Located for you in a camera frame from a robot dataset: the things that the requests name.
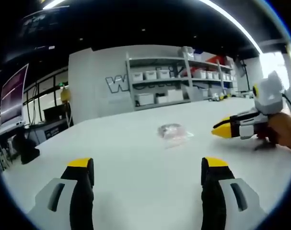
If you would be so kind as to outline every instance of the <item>white table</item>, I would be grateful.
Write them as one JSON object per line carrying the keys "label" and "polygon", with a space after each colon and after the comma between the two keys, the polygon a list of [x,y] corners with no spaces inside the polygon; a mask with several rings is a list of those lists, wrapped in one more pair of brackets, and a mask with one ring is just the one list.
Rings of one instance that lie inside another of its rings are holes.
{"label": "white table", "polygon": [[[222,139],[210,133],[223,117],[253,104],[232,98],[88,120],[42,143],[40,157],[3,175],[17,204],[28,212],[35,195],[60,177],[69,161],[92,157],[97,230],[195,230],[202,224],[201,159],[213,156],[227,161],[269,212],[291,179],[290,150],[253,151],[259,144],[255,138]],[[166,149],[157,128],[168,123],[183,125],[194,137]]]}

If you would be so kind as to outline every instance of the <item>desk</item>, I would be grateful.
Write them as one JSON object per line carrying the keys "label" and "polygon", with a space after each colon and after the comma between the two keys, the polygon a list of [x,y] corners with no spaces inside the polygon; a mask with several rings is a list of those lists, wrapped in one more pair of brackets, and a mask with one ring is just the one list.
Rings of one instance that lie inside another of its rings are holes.
{"label": "desk", "polygon": [[[291,179],[291,152],[284,147],[253,151],[259,144],[213,136],[212,126],[227,115],[250,109],[252,99],[195,102],[88,120],[37,148],[41,155],[4,172],[13,197],[28,212],[35,195],[66,164],[94,159],[93,223],[98,230],[195,230],[202,224],[201,159],[221,158],[237,178],[259,195],[269,212]],[[178,123],[194,134],[166,149],[157,128]]]}

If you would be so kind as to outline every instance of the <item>monitor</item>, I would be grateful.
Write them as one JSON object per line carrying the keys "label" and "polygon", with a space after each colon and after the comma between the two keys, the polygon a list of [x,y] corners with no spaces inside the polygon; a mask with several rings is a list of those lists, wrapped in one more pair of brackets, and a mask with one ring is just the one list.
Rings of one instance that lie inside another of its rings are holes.
{"label": "monitor", "polygon": [[0,98],[1,126],[23,120],[23,91],[28,65],[17,71],[2,87]]}

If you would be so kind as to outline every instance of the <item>clear plastic bag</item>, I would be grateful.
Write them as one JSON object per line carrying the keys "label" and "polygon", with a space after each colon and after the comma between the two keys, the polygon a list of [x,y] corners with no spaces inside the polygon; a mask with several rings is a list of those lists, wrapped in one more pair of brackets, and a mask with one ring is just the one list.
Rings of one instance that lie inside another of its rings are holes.
{"label": "clear plastic bag", "polygon": [[193,134],[187,132],[180,124],[167,124],[158,128],[158,135],[166,141],[166,148],[172,148],[184,144],[193,137]]}

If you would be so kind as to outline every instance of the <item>human hand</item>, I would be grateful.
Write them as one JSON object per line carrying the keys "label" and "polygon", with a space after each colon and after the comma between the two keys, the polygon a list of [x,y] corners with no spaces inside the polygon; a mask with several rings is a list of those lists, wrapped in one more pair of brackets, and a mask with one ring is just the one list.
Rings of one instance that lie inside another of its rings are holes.
{"label": "human hand", "polygon": [[276,142],[291,149],[291,116],[278,113],[269,118],[268,127],[276,133]]}

